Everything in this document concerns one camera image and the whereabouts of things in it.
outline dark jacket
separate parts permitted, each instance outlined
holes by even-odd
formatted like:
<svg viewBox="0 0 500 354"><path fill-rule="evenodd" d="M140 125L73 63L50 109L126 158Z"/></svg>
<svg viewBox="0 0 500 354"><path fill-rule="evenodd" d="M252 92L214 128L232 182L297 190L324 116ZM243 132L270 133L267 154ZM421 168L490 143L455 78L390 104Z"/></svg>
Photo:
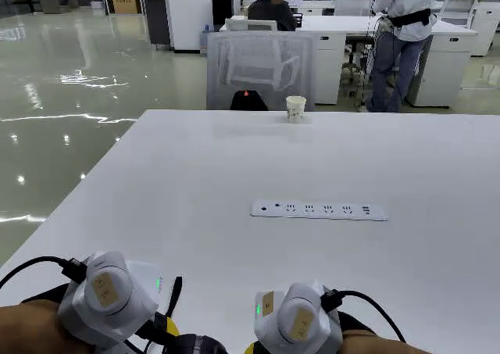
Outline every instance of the dark jacket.
<svg viewBox="0 0 500 354"><path fill-rule="evenodd" d="M278 30L295 31L297 23L288 2L274 5L271 0L257 0L248 7L250 20L276 20Z"/></svg>

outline white drawer cabinet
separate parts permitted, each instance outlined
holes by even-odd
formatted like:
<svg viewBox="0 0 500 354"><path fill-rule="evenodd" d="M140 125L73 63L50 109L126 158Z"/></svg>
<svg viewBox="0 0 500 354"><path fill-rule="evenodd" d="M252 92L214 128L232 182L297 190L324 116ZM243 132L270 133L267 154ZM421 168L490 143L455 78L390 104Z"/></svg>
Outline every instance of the white drawer cabinet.
<svg viewBox="0 0 500 354"><path fill-rule="evenodd" d="M420 86L407 99L414 106L452 106L462 86L476 35L434 35Z"/></svg>
<svg viewBox="0 0 500 354"><path fill-rule="evenodd" d="M303 16L322 16L323 9L321 8L297 8L298 13Z"/></svg>
<svg viewBox="0 0 500 354"><path fill-rule="evenodd" d="M325 33L317 34L317 38L314 80L316 103L337 104L345 35Z"/></svg>
<svg viewBox="0 0 500 354"><path fill-rule="evenodd" d="M486 2L480 4L480 7L476 10L476 14L474 15L474 20L472 22L472 29L479 33L472 51L472 55L488 54L499 22L499 6L493 6Z"/></svg>

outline black belt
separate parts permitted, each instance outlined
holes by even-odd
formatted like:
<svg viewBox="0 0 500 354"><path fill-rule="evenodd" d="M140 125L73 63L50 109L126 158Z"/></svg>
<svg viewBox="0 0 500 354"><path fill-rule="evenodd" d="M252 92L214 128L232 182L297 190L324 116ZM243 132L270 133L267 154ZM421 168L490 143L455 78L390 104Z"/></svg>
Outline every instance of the black belt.
<svg viewBox="0 0 500 354"><path fill-rule="evenodd" d="M403 27L412 23L422 22L424 26L429 24L430 9L420 10L419 12L414 12L406 14L405 16L395 16L393 18L389 17L394 27Z"/></svg>

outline cardboard box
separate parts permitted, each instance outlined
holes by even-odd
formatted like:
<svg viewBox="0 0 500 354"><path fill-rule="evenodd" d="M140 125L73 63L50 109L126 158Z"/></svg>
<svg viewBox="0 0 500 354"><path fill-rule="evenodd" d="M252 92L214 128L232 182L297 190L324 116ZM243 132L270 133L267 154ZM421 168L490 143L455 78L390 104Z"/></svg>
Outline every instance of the cardboard box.
<svg viewBox="0 0 500 354"><path fill-rule="evenodd" d="M117 14L138 14L138 4L135 0L112 0Z"/></svg>

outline hand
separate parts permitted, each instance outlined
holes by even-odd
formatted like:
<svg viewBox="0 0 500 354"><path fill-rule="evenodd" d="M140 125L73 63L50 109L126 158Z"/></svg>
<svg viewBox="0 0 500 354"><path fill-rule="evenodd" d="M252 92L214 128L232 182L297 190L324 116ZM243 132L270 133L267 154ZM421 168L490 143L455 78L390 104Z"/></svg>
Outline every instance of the hand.
<svg viewBox="0 0 500 354"><path fill-rule="evenodd" d="M345 331L338 354L428 354L403 342L387 340L368 331Z"/></svg>
<svg viewBox="0 0 500 354"><path fill-rule="evenodd" d="M66 332L57 317L58 304L33 301L6 307L16 321L14 338L7 347L15 354L92 354L93 348Z"/></svg>

